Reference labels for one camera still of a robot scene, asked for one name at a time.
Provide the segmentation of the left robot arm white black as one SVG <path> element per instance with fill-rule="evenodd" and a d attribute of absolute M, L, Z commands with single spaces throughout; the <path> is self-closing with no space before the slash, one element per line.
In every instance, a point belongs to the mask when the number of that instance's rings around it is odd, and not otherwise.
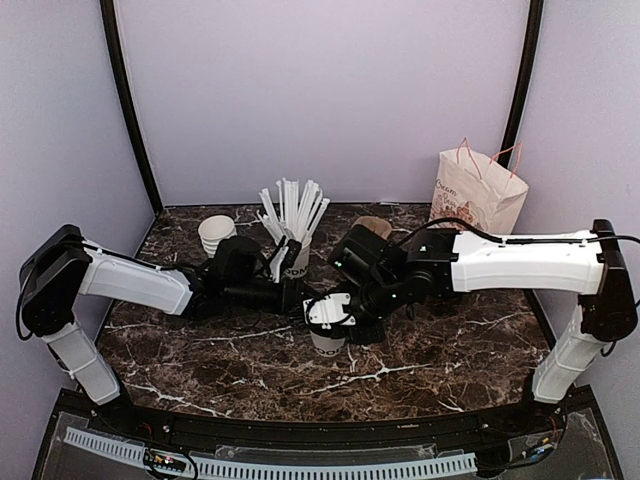
<path fill-rule="evenodd" d="M 73 311 L 78 296 L 97 296 L 161 311 L 190 321 L 221 316 L 231 308 L 288 314 L 302 304 L 303 288 L 284 272 L 300 242 L 282 238 L 270 256 L 246 236 L 233 236 L 198 266 L 154 265 L 107 250 L 71 224 L 57 230 L 21 266 L 16 326 L 22 340 L 43 340 L 101 417 L 120 436 L 141 427 L 140 412 L 84 333 Z"/>

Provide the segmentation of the white paper coffee cup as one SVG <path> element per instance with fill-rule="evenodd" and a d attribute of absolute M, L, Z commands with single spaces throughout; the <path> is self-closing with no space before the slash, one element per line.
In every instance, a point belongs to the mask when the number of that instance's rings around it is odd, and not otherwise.
<path fill-rule="evenodd" d="M 323 357 L 338 355 L 346 343 L 346 334 L 338 329 L 312 329 L 310 335 L 315 351 Z"/>

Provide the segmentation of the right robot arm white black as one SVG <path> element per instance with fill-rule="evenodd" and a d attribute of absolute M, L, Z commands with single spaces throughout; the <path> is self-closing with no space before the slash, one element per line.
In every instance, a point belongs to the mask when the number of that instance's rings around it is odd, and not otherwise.
<path fill-rule="evenodd" d="M 490 289 L 557 290 L 576 296 L 570 321 L 536 368 L 531 396 L 510 413 L 521 434 L 534 432 L 600 350 L 638 325 L 631 278 L 611 223 L 555 235 L 497 236 L 458 219 L 442 219 L 398 242 L 354 226 L 331 252 L 329 264 L 355 287 L 349 305 L 359 327 L 399 308 Z"/>

